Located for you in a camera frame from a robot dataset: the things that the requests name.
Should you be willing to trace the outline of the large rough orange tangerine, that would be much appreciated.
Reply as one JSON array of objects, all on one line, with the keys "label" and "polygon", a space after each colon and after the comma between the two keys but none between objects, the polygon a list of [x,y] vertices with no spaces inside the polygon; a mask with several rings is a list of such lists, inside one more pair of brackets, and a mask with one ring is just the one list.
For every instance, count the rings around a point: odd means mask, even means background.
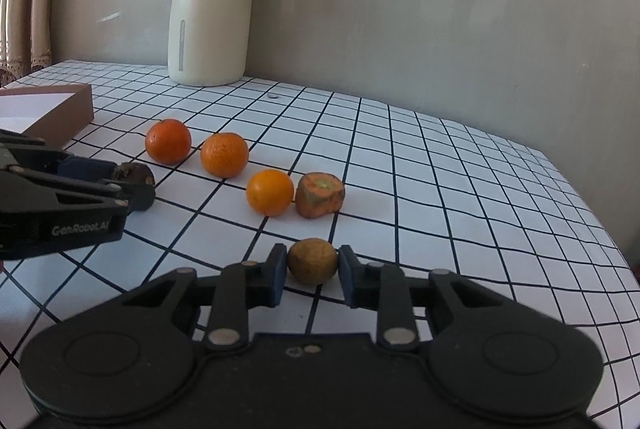
[{"label": "large rough orange tangerine", "polygon": [[209,174],[216,178],[235,178],[248,163],[248,147],[239,134],[219,132],[204,142],[200,157]]}]

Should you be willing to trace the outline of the checkered white tablecloth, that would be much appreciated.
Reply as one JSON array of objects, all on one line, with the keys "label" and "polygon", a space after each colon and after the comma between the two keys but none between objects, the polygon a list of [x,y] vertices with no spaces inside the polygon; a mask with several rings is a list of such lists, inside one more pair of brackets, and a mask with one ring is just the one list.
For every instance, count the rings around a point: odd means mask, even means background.
[{"label": "checkered white tablecloth", "polygon": [[[450,120],[348,94],[244,78],[217,88],[172,82],[163,67],[66,60],[21,86],[85,83],[94,118],[67,144],[73,154],[145,161],[145,133],[185,124],[192,152],[154,166],[151,209],[127,220],[120,241],[9,262],[1,275],[1,423],[35,415],[21,384],[21,353],[48,326],[178,267],[215,275],[262,261],[276,244],[321,238],[366,263],[433,269],[468,279],[572,325],[605,363],[589,412],[605,428],[639,423],[639,286],[582,197],[538,150]],[[248,163],[235,178],[201,164],[215,133],[242,136]],[[245,191],[259,171],[286,173],[294,199],[265,217]],[[331,173],[346,190],[333,214],[306,219],[298,181]]]}]

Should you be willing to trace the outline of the dark brown small fruit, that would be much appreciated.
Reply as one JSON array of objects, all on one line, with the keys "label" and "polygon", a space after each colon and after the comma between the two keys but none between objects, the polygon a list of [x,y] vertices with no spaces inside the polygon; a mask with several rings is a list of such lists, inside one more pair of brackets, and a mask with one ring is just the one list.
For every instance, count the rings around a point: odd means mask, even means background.
[{"label": "dark brown small fruit", "polygon": [[126,162],[119,164],[114,169],[111,179],[129,184],[155,185],[153,172],[146,164],[141,162]]}]

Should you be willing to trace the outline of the smooth small orange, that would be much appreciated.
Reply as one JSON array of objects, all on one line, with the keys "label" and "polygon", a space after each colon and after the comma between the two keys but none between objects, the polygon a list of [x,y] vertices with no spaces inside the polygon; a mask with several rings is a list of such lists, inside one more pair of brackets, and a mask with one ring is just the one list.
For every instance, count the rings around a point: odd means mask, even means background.
[{"label": "smooth small orange", "polygon": [[254,174],[245,191],[247,204],[260,215],[282,215],[294,199],[291,178],[276,169],[266,169]]}]

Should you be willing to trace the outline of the orange carrot chunk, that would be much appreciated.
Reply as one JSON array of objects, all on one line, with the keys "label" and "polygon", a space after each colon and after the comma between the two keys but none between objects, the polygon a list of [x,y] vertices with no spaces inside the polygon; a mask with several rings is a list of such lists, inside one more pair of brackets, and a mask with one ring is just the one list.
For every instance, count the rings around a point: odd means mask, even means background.
[{"label": "orange carrot chunk", "polygon": [[345,186],[335,175],[309,172],[298,181],[295,208],[303,218],[317,219],[340,210],[345,196]]}]

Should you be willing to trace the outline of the small brown-green round fruit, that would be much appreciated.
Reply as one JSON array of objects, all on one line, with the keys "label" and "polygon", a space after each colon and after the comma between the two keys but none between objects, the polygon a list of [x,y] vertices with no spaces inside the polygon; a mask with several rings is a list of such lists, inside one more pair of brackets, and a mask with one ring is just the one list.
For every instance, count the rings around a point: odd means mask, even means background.
[{"label": "small brown-green round fruit", "polygon": [[302,239],[288,249],[288,269],[304,285],[326,283],[332,279],[337,265],[337,251],[320,238]]}]

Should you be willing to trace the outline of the brown cardboard tray white inside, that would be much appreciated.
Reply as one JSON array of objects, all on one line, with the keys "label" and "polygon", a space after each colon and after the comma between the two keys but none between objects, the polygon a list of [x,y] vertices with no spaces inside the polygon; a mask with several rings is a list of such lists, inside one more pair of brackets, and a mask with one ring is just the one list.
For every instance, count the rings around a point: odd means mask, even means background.
[{"label": "brown cardboard tray white inside", "polygon": [[2,89],[1,129],[62,147],[94,118],[88,84]]}]

